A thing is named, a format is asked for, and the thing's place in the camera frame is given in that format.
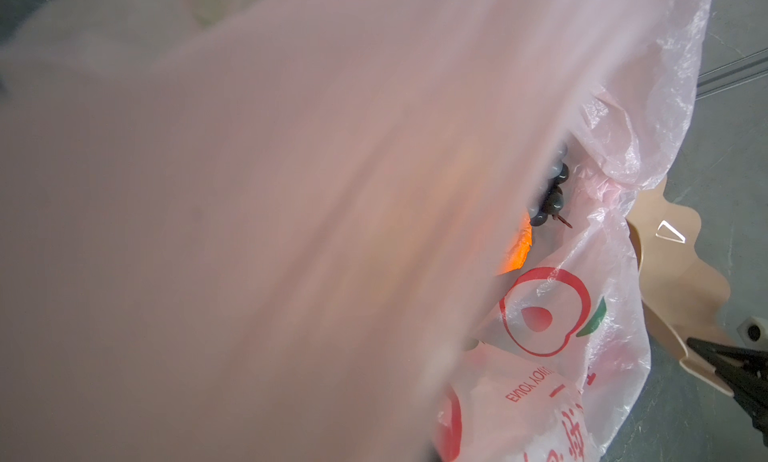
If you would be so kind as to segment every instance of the plastic bag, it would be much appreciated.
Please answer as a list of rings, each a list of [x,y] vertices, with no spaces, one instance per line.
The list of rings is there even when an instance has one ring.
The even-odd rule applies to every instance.
[[[10,458],[415,459],[575,103],[673,0],[257,0],[218,22],[237,4],[117,1],[63,34],[33,18],[0,54],[0,299],[24,302],[0,319]],[[589,302],[521,283],[488,316],[480,336],[511,353],[465,355],[448,455],[593,460],[637,397],[622,215],[677,150],[706,1],[677,0],[635,58],[658,88],[583,106],[574,228],[539,230],[528,267],[571,273]],[[579,309],[563,341],[512,340],[534,303],[552,331]]]

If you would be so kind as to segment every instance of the green leaf graphic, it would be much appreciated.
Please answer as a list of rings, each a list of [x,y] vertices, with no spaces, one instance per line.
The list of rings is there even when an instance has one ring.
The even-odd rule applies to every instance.
[[[592,319],[589,319],[587,323],[584,324],[584,327],[582,327],[581,330],[576,333],[576,337],[584,337],[585,335],[590,335],[594,331],[598,330],[598,326],[603,322],[603,317],[605,317],[606,310],[607,308],[605,307],[605,297],[603,297],[600,299],[598,310],[594,311],[594,314],[592,314]]]

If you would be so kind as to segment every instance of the beige tray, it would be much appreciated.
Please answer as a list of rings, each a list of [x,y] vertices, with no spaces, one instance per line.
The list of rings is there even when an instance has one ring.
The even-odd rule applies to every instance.
[[[725,277],[694,250],[699,214],[664,198],[664,179],[640,193],[627,216],[638,254],[640,293],[648,332],[691,374],[729,396],[734,392],[714,368],[685,344],[689,337],[735,345],[717,324],[716,314],[730,296]]]

